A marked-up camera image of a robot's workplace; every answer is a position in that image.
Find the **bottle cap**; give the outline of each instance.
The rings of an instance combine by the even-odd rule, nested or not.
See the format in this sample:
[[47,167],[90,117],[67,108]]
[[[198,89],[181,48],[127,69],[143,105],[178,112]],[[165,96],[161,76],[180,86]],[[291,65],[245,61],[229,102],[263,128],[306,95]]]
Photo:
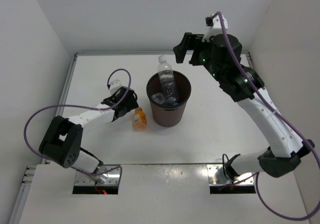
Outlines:
[[167,58],[164,55],[161,55],[158,57],[159,62],[164,62],[167,60]]

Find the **white table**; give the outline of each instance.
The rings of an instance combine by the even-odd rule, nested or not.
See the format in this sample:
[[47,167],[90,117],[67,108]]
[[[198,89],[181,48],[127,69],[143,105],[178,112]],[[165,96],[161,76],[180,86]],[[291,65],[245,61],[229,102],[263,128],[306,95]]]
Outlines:
[[[168,60],[174,63],[173,56]],[[188,57],[185,60],[173,68],[188,77],[192,94],[181,122],[163,128],[152,119],[145,87],[156,72],[157,55],[79,56],[66,103],[97,105],[109,95],[108,75],[116,68],[126,68],[146,112],[148,130],[134,132],[133,114],[129,113],[82,139],[82,146],[104,163],[122,164],[118,195],[72,195],[74,170],[55,163],[38,165],[20,224],[291,223],[266,210],[257,195],[210,195],[203,163],[220,162],[222,153],[231,157],[268,144],[249,116],[219,89],[207,71],[187,64]],[[126,85],[124,73],[116,78]],[[63,115],[82,111],[66,108]],[[296,217],[306,214],[293,173],[279,179],[262,174],[260,188],[266,202],[277,211]]]

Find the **orange bottle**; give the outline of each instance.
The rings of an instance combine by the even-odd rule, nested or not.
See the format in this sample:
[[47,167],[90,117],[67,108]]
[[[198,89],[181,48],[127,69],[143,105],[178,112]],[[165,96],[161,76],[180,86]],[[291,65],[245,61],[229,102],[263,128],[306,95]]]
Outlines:
[[133,127],[136,131],[144,131],[147,128],[147,118],[140,107],[135,109]]

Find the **clear plastic bottle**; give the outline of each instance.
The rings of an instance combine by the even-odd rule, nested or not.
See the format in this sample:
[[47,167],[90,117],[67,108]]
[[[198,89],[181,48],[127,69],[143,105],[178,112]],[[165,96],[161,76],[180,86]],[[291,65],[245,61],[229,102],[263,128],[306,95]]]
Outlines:
[[144,131],[147,129],[147,118],[142,108],[136,108],[133,115],[133,127],[136,131]]
[[166,57],[161,55],[158,57],[160,64],[158,65],[158,74],[162,85],[162,92],[166,104],[173,105],[178,102],[179,95],[176,87],[174,72],[170,64],[166,62]]

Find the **wall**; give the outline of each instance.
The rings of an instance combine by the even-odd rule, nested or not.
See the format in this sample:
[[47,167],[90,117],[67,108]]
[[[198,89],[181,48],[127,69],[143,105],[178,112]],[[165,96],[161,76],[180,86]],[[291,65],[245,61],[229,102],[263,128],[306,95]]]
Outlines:
[[[278,108],[320,153],[320,0],[273,0],[250,53]],[[320,199],[312,155],[295,172],[308,212]],[[320,214],[312,220],[320,223]]]
[[223,12],[248,49],[270,0],[37,0],[66,49],[163,51]]
[[[0,0],[0,13],[0,224],[6,224],[26,166],[40,161],[24,143],[24,124],[58,102],[71,59],[36,0]],[[31,123],[35,147],[54,113]]]

